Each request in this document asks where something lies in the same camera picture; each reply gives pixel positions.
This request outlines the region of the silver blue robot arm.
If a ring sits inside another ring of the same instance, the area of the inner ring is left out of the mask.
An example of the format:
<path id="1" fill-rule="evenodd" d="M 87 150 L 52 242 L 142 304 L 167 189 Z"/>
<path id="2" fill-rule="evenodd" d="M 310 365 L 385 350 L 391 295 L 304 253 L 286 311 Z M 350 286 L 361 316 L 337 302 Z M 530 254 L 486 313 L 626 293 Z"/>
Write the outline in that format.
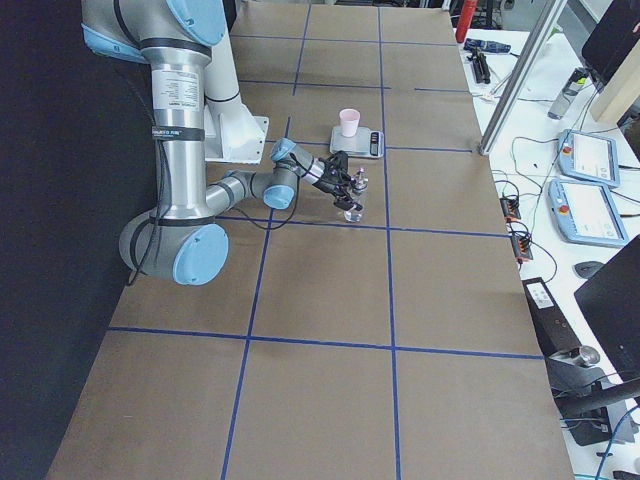
<path id="1" fill-rule="evenodd" d="M 284 138 L 272 149 L 271 171 L 248 169 L 262 155 L 268 121 L 242 101 L 221 2 L 86 1 L 82 28 L 94 53 L 151 70 L 158 198 L 119 239 L 135 273 L 210 282 L 229 250 L 217 217 L 248 198 L 287 209 L 301 182 L 341 210 L 361 209 L 344 152 L 320 159 Z"/>

